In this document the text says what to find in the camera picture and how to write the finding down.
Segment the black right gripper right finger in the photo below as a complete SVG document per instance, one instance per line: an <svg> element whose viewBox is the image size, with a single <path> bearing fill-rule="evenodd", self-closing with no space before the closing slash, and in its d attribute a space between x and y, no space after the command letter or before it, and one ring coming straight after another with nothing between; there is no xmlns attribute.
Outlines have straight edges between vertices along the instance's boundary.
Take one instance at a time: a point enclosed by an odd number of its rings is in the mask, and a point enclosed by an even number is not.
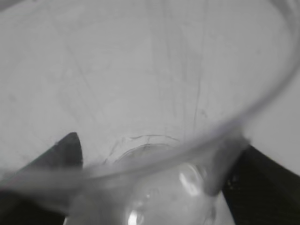
<svg viewBox="0 0 300 225"><path fill-rule="evenodd" d="M223 194L237 225L298 225L300 177L249 146Z"/></svg>

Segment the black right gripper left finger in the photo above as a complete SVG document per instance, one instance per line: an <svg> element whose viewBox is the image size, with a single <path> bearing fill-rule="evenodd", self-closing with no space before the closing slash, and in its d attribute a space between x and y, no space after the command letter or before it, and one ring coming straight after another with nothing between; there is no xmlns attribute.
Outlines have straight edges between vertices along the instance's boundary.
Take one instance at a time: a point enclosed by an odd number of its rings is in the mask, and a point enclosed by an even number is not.
<svg viewBox="0 0 300 225"><path fill-rule="evenodd" d="M69 133L49 150L22 167L19 172L33 169L68 169L83 167L83 152L76 132ZM66 213L46 209L16 192L0 192L0 223L2 225L62 225Z"/></svg>

